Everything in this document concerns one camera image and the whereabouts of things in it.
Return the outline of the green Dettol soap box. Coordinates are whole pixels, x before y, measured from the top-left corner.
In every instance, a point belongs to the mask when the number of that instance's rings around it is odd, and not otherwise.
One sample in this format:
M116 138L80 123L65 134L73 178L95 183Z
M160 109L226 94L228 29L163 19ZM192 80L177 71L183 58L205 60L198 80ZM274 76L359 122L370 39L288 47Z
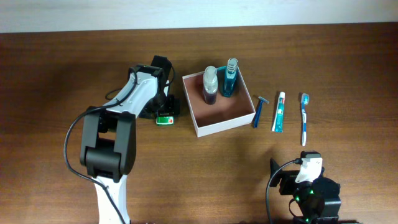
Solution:
M173 116L158 116L156 118L156 125L158 125L158 126L174 125L174 117Z

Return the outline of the clear dark liquid bottle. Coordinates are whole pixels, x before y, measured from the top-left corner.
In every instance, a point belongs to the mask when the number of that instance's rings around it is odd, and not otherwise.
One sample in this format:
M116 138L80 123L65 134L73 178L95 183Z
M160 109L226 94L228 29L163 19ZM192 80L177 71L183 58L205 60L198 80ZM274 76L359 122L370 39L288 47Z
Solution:
M203 74L203 96L205 102L213 105L216 102L218 92L217 69L214 66L208 66Z

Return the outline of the teal mouthwash bottle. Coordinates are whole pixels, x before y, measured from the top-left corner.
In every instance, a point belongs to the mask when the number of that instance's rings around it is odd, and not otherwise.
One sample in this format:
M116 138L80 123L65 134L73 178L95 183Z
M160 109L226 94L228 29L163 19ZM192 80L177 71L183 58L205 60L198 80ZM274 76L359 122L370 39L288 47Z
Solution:
M238 70L238 60L236 58L230 58L227 62L224 72L224 83L222 88L222 95L224 97L231 97L234 91L234 84L236 82Z

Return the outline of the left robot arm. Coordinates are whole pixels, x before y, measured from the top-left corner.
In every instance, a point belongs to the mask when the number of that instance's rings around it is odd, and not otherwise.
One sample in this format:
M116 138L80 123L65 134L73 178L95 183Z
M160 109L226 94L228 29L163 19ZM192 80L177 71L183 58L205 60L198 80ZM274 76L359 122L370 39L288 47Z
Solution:
M130 223L126 202L127 176L136 159L137 118L174 121L180 106L169 94L175 70L167 57L129 68L127 83L100 109L84 116L80 163L95 183L99 222Z

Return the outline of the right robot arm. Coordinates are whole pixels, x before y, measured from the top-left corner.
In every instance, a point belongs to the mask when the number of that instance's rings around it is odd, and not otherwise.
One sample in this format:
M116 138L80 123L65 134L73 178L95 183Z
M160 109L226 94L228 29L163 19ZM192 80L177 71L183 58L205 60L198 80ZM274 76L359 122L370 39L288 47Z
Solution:
M272 223L269 189L278 187L279 194L291 196L289 203L296 203L300 215L291 212L292 223L338 223L341 207L340 184L323 175L322 159L296 158L283 165L270 160L270 179L266 187L266 209Z

